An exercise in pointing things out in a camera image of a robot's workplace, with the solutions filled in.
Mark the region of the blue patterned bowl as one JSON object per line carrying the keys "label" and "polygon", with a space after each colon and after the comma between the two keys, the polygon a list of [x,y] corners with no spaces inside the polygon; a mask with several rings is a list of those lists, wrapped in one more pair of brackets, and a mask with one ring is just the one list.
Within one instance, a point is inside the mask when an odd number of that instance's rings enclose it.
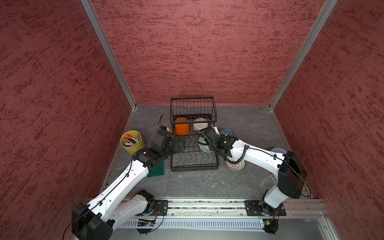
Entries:
{"label": "blue patterned bowl", "polygon": [[229,129],[223,129],[220,131],[220,135],[225,135],[225,136],[231,136],[231,137],[237,137],[234,131],[229,130]]}

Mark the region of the orange plastic bowl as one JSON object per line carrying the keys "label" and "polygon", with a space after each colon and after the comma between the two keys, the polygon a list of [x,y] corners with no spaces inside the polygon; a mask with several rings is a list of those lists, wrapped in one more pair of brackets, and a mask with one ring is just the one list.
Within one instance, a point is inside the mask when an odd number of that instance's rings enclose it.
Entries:
{"label": "orange plastic bowl", "polygon": [[186,136],[190,133],[190,124],[186,118],[177,118],[175,120],[174,130],[178,136]]}

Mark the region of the white red lattice bowl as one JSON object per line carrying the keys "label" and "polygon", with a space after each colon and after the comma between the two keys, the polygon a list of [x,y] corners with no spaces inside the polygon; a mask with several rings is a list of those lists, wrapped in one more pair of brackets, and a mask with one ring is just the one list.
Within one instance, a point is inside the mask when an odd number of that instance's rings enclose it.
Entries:
{"label": "white red lattice bowl", "polygon": [[228,160],[229,160],[229,162],[226,161],[226,165],[233,172],[239,172],[239,171],[243,170],[244,167],[245,167],[245,161],[244,160],[241,160],[237,164],[233,164],[234,162],[238,161],[237,158],[230,158],[230,157],[228,157]]}

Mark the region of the white ceramic bowl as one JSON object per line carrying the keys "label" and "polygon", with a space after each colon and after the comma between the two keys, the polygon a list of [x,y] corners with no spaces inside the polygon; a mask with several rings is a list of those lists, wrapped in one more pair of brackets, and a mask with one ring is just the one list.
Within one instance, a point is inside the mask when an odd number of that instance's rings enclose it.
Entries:
{"label": "white ceramic bowl", "polygon": [[207,128],[208,126],[209,125],[208,125],[208,122],[206,119],[197,118],[197,119],[195,119],[195,122],[193,123],[193,130],[194,131],[200,131],[200,130]]}

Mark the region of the black wire dish rack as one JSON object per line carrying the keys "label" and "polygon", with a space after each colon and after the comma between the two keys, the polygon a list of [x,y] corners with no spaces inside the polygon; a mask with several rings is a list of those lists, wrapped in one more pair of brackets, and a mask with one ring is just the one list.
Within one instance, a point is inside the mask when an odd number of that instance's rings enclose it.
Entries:
{"label": "black wire dish rack", "polygon": [[[174,125],[177,118],[186,118],[190,124],[190,133],[186,136],[175,134]],[[204,118],[208,127],[215,127],[217,122],[217,108],[214,97],[184,97],[171,98],[170,122],[174,135],[186,141],[186,149],[171,157],[172,172],[216,170],[219,160],[215,152],[205,153],[199,148],[198,137],[200,131],[193,130],[193,123],[197,118]]]}

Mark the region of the grey green patterned bowl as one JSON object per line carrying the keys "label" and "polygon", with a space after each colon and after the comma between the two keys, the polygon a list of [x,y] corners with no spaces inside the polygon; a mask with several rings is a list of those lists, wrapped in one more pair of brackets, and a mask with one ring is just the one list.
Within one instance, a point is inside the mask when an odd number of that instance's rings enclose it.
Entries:
{"label": "grey green patterned bowl", "polygon": [[212,153],[214,151],[210,140],[203,135],[199,135],[198,144],[199,148],[205,153]]}

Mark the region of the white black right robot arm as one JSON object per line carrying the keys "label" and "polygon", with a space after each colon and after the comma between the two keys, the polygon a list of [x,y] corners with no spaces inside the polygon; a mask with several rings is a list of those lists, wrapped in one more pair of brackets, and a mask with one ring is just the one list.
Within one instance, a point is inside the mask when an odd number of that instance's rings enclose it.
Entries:
{"label": "white black right robot arm", "polygon": [[214,128],[200,132],[203,144],[222,157],[228,164],[237,166],[248,162],[272,173],[277,183],[266,190],[259,201],[258,211],[273,216],[282,203],[291,198],[299,199],[306,183],[307,173],[299,158],[290,151],[276,153],[252,146],[237,137],[219,134]]}

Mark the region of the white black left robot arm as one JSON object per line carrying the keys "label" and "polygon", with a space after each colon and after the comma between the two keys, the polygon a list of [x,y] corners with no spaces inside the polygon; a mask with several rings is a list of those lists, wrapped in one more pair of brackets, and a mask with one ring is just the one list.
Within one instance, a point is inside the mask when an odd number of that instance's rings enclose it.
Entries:
{"label": "white black left robot arm", "polygon": [[123,206],[119,205],[155,167],[185,148],[186,142],[181,137],[166,130],[156,132],[151,146],[134,153],[128,167],[109,187],[86,205],[79,203],[74,207],[68,229],[77,240],[108,240],[121,223],[153,212],[155,197],[144,190]]}

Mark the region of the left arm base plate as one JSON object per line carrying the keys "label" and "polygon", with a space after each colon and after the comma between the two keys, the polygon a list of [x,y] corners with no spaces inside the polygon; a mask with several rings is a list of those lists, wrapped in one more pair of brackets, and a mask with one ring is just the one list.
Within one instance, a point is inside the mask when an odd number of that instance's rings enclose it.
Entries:
{"label": "left arm base plate", "polygon": [[149,216],[166,216],[168,212],[168,200],[151,200],[148,202],[147,214]]}

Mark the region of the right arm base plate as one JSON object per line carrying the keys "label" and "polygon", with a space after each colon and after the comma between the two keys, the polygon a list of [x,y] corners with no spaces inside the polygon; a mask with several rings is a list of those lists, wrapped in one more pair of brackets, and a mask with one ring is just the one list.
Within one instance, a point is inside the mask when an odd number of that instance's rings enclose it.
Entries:
{"label": "right arm base plate", "polygon": [[245,210],[248,217],[285,217],[287,215],[283,203],[273,208],[260,200],[245,200]]}

